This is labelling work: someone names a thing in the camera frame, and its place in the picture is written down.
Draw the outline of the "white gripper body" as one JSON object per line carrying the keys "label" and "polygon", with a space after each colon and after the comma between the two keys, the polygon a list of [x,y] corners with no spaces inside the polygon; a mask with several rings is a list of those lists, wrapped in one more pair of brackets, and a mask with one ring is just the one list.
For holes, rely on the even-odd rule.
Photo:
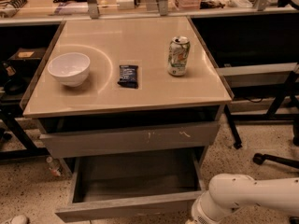
{"label": "white gripper body", "polygon": [[219,224],[223,218],[222,208],[212,199],[209,192],[204,192],[193,203],[191,217],[194,224]]}

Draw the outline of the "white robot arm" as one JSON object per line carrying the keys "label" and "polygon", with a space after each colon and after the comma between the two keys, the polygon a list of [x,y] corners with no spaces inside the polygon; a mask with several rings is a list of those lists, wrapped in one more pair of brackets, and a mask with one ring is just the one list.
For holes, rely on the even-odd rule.
{"label": "white robot arm", "polygon": [[299,216],[299,178],[255,180],[249,175],[220,174],[192,205],[186,224],[220,224],[244,207],[261,206]]}

